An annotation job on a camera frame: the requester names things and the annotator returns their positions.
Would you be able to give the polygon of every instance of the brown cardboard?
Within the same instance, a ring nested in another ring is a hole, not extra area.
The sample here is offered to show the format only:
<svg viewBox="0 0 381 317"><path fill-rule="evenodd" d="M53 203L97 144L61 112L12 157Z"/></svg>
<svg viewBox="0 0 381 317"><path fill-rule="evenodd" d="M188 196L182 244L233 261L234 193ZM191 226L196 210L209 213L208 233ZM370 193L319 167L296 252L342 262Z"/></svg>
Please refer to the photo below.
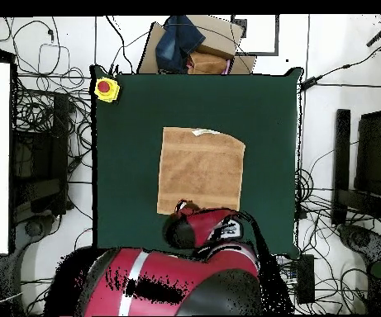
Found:
<svg viewBox="0 0 381 317"><path fill-rule="evenodd" d="M255 66L256 56L236 56L229 74L250 74Z"/></svg>
<svg viewBox="0 0 381 317"><path fill-rule="evenodd" d="M187 17L206 37L198 47L197 52L214 54L223 59L233 59L236 53L236 45L240 43L243 34L243 28L212 16L187 15Z"/></svg>
<svg viewBox="0 0 381 317"><path fill-rule="evenodd" d="M158 64L156 63L155 49L164 34L165 29L158 23L153 23L140 67L137 70L138 74L158 73Z"/></svg>
<svg viewBox="0 0 381 317"><path fill-rule="evenodd" d="M214 54L215 56L222 57L223 59L234 58L234 54L236 53L235 42L239 44L241 35L243 34L243 29L240 26L207 15L188 15L188 19L192 21L192 23L206 37L203 43L197 48L198 52L203 54ZM140 67L138 68L137 73L158 73L158 64L156 63L155 49L164 33L165 29L162 26L156 22L153 23L152 30L150 31L149 38L146 43L145 52L143 53ZM247 67L241 62L239 58L237 58L237 60L240 61L244 69L240 69L239 64L237 64L234 68L233 64L231 72L234 72L233 74L248 74L249 72ZM250 69L252 69L254 62L251 63L249 59L246 64Z"/></svg>

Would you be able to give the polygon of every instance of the cable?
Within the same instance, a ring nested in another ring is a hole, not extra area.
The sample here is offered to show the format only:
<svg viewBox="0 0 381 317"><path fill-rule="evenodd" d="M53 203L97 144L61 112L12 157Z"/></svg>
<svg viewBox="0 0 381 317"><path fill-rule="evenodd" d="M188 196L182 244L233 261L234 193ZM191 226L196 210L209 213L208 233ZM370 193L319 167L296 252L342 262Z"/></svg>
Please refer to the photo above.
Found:
<svg viewBox="0 0 381 317"><path fill-rule="evenodd" d="M68 181L68 183L85 183L87 185L92 185L91 182L84 182L84 181Z"/></svg>
<svg viewBox="0 0 381 317"><path fill-rule="evenodd" d="M357 143L359 143L358 140L355 141L355 142L350 142L349 144L350 144L350 145L353 145L353 144L357 144ZM328 154L334 152L335 150L336 150L336 149L332 149L330 152L327 152L326 154L324 154L324 155L322 155L320 158L318 158L318 159L315 161L315 163L313 164L313 166L312 166L311 170L309 171L309 173L312 174L313 169L315 168L315 165L317 164L317 162L318 162L319 160L323 159L325 156L327 156Z"/></svg>
<svg viewBox="0 0 381 317"><path fill-rule="evenodd" d="M356 62L354 64L345 64L345 65L342 65L341 67L338 67L336 69L333 69L331 70L330 72L327 72L323 75L318 75L318 77L311 77L309 78L308 80L306 80L305 82L303 82L300 86L301 90L302 91L306 91L308 90L310 87L314 86L314 85L317 85L317 81L326 77L328 74L331 74L331 73L334 73L336 72L337 70L341 70L341 69L348 69L350 67L354 67L358 64L362 64L363 62L365 62L366 60L368 60L369 58L371 58L377 51L381 51L381 46L379 46L377 49L375 49L368 57L366 57L365 59L362 59L361 61L359 62Z"/></svg>
<svg viewBox="0 0 381 317"><path fill-rule="evenodd" d="M11 37L11 28L10 28L10 26L9 26L8 22L7 22L7 18L6 18L6 17L4 17L3 19L4 19L4 20L5 20L5 22L7 23L7 27L8 27L8 37L7 37L7 38L5 38L5 39L0 39L0 42L2 42L2 41L7 41L7 40L9 40L9 38ZM11 26L12 26L12 24L13 24L13 23L14 23L14 17L12 17Z"/></svg>
<svg viewBox="0 0 381 317"><path fill-rule="evenodd" d="M3 300L0 300L0 304L3 303L3 302L5 302L5 301L8 301L8 300L10 300L10 299L17 298L17 297L20 296L21 294L22 294L22 292L21 292L21 293L18 293L18 294L15 294L14 296L9 296L8 298L5 298L5 299L3 299Z"/></svg>
<svg viewBox="0 0 381 317"><path fill-rule="evenodd" d="M44 289L27 307L26 307L26 316L29 316L30 313L33 311L34 307L38 302L45 301L45 298L47 296L47 293L49 292L50 286L48 286L46 289Z"/></svg>
<svg viewBox="0 0 381 317"><path fill-rule="evenodd" d="M367 277L372 277L374 278L374 276L370 275L369 273L365 272L364 270L361 270L360 268L350 268L349 270L346 270L344 271L342 274L341 274L341 280L340 280L340 286L341 286L341 290L343 290L343 279L345 278L345 275L349 272L353 272L353 271L357 271L357 272L362 272L365 276ZM345 306L347 307L347 309L349 309L349 312L351 314L354 314L354 312L351 310L351 308L347 305L347 301L344 297L344 293L341 294L341 296L343 296L343 302L345 303Z"/></svg>
<svg viewBox="0 0 381 317"><path fill-rule="evenodd" d="M111 27L113 28L113 30L120 36L121 38L121 42L122 42L122 55L124 56L124 59L126 59L126 61L130 64L130 67L131 67L131 73L134 74L134 70L133 70L133 65L131 64L130 60L126 57L126 52L124 50L124 38L122 37L121 33L119 32L119 30L112 24L111 20L109 19L108 16L105 16L105 18L107 18L107 21L109 22L109 24L111 25ZM109 74L112 74L112 68L113 68L113 64L111 65L111 68L109 69Z"/></svg>
<svg viewBox="0 0 381 317"><path fill-rule="evenodd" d="M85 234L86 232L89 232L91 231L92 229L85 229L81 234L79 234L77 236L77 238L75 239L75 242L74 242L74 251L77 250L77 242L79 241L79 238L81 237L82 234Z"/></svg>
<svg viewBox="0 0 381 317"><path fill-rule="evenodd" d="M69 201L71 202L71 203L73 203L73 201L71 201L71 198L69 198L69 195L67 194L67 197L68 197L68 199L69 199ZM77 209L81 214L83 214L84 216L87 216L90 220L93 220L92 219L92 217L91 216L89 216L89 215L87 215L86 213L83 213L75 204L74 204L74 207L75 207L75 209Z"/></svg>

